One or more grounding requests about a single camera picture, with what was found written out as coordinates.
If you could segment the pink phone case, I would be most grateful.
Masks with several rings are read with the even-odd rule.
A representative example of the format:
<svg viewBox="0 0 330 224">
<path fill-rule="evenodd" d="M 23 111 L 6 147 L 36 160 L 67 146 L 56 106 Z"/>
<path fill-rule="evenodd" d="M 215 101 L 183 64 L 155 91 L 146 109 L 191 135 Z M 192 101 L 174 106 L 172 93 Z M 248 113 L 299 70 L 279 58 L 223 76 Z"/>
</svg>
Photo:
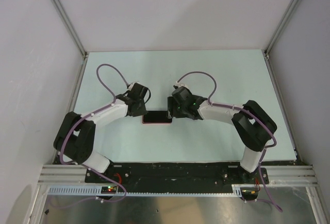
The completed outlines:
<svg viewBox="0 0 330 224">
<path fill-rule="evenodd" d="M 171 124 L 172 119 L 162 114 L 147 114 L 142 117 L 142 123 L 145 125 L 163 125 Z"/>
</svg>

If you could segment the black phone purple edge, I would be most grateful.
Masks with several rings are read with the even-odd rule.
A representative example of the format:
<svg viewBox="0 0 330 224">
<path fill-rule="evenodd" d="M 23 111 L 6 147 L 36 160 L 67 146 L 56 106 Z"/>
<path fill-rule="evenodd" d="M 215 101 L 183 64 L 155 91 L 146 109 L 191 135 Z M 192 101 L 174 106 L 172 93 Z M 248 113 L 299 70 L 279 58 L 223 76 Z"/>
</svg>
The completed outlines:
<svg viewBox="0 0 330 224">
<path fill-rule="evenodd" d="M 143 124 L 171 124 L 172 119 L 169 118 L 167 111 L 148 111 L 142 117 Z"/>
</svg>

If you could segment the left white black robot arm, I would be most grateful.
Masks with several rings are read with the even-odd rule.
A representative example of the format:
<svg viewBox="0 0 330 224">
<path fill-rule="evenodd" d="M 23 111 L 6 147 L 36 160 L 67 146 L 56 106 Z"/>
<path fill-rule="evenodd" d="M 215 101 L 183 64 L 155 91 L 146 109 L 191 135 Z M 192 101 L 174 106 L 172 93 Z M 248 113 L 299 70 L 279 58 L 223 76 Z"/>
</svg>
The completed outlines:
<svg viewBox="0 0 330 224">
<path fill-rule="evenodd" d="M 114 178 L 112 161 L 95 150 L 96 132 L 117 119 L 147 114 L 144 100 L 147 93 L 150 93 L 147 87 L 134 82 L 125 93 L 117 95 L 113 103 L 96 111 L 67 113 L 54 140 L 54 148 L 61 156 L 69 158 L 69 163 L 94 169 L 101 181 L 111 181 Z"/>
</svg>

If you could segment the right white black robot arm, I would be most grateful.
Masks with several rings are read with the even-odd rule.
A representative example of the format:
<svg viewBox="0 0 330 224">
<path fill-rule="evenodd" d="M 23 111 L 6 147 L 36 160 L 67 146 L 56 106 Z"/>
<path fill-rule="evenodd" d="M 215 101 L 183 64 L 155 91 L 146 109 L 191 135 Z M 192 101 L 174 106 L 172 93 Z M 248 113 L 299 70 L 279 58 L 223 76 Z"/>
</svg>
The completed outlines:
<svg viewBox="0 0 330 224">
<path fill-rule="evenodd" d="M 273 140 L 277 124 L 255 101 L 249 100 L 241 106 L 211 102 L 206 97 L 194 95 L 185 86 L 175 87 L 168 97 L 168 116 L 191 120 L 215 120 L 235 127 L 245 145 L 240 161 L 238 177 L 251 183 L 257 177 L 257 167 L 262 161 L 268 141 Z"/>
</svg>

